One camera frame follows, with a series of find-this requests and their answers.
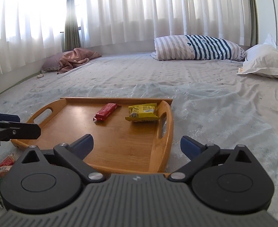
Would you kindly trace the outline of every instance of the striped pillow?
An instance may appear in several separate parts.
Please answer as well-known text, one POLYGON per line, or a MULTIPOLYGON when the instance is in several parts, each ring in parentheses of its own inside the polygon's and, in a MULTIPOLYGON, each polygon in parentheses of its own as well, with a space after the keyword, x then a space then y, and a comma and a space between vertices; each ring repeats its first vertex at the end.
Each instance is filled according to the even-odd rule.
POLYGON ((181 35, 155 38, 151 56, 156 60, 236 60, 245 59, 239 45, 215 37, 181 35))

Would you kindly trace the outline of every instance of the tray rim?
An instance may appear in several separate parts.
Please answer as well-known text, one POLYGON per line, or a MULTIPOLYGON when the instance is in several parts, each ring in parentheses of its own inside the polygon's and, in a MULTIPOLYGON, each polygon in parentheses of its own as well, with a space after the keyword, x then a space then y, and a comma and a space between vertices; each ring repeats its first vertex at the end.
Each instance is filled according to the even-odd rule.
MULTIPOLYGON (((62 109, 64 109, 68 104, 72 103, 83 103, 83 104, 106 104, 106 103, 117 103, 117 104, 145 104, 145 103, 157 103, 158 109, 157 114, 160 112, 161 119, 156 121, 155 131, 154 131, 154 139, 152 144, 151 158, 152 153, 157 154, 159 149, 164 147, 163 155, 161 161, 154 162, 154 160, 150 160, 149 170, 147 172, 144 171, 132 171, 126 169, 119 168, 110 168, 106 166, 100 165, 92 165, 95 169, 99 170, 102 173, 122 173, 122 174, 150 174, 150 173, 164 173, 164 169, 166 167, 170 149, 173 142, 173 116, 170 105, 172 104, 173 99, 165 99, 165 98, 91 98, 91 97, 61 97, 59 100, 53 101, 41 109, 39 109, 36 113, 34 113, 27 123, 34 123, 34 119, 37 118, 40 114, 42 114, 45 110, 50 109, 52 113, 43 120, 39 126, 42 128, 45 126, 52 118, 54 118, 62 109), (162 116, 166 114, 167 117, 167 131, 163 138, 160 138, 162 135, 162 125, 163 118, 162 116)), ((25 150, 28 145, 27 142, 29 140, 21 140, 21 139, 11 139, 13 145, 21 150, 25 150)))

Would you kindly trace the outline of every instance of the bed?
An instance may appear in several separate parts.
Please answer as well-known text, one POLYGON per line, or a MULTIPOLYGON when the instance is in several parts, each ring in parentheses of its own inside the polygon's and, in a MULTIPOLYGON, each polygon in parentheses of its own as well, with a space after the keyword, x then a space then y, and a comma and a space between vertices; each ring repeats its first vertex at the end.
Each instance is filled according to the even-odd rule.
MULTIPOLYGON (((246 144, 275 183, 269 212, 278 219, 278 79, 238 76, 241 65, 231 60, 157 61, 150 52, 103 55, 67 73, 44 73, 12 87, 0 95, 0 112, 26 121, 63 96, 174 98, 166 171, 188 162, 180 150, 182 135, 222 148, 246 144)), ((0 162, 11 152, 20 153, 3 142, 0 162)))

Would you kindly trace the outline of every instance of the metal screw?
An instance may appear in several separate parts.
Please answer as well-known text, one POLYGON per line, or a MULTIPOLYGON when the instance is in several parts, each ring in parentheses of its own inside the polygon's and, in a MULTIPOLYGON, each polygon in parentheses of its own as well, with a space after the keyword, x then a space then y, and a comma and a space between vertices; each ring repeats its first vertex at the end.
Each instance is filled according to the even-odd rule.
POLYGON ((182 180, 182 179, 185 178, 185 174, 184 174, 184 173, 176 172, 176 173, 172 173, 172 174, 170 175, 170 177, 171 177, 172 179, 175 179, 175 180, 182 180))
POLYGON ((90 180, 100 180, 101 178, 103 178, 103 175, 101 173, 90 173, 88 174, 88 178, 90 180))

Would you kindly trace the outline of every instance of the red snack package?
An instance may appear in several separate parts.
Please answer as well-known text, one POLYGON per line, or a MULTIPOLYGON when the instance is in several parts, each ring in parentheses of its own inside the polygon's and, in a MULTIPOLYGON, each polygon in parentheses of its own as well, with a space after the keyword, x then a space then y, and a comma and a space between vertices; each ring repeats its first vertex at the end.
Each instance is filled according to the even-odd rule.
POLYGON ((1 166, 0 167, 0 178, 4 177, 12 166, 1 166))
POLYGON ((15 163, 15 158, 13 154, 10 154, 8 157, 6 157, 1 163, 1 166, 12 166, 15 163))
POLYGON ((117 105, 116 103, 108 103, 106 104, 103 108, 101 108, 95 115, 95 117, 93 118, 93 121, 95 120, 106 120, 107 117, 114 112, 114 110, 120 107, 119 105, 117 105))

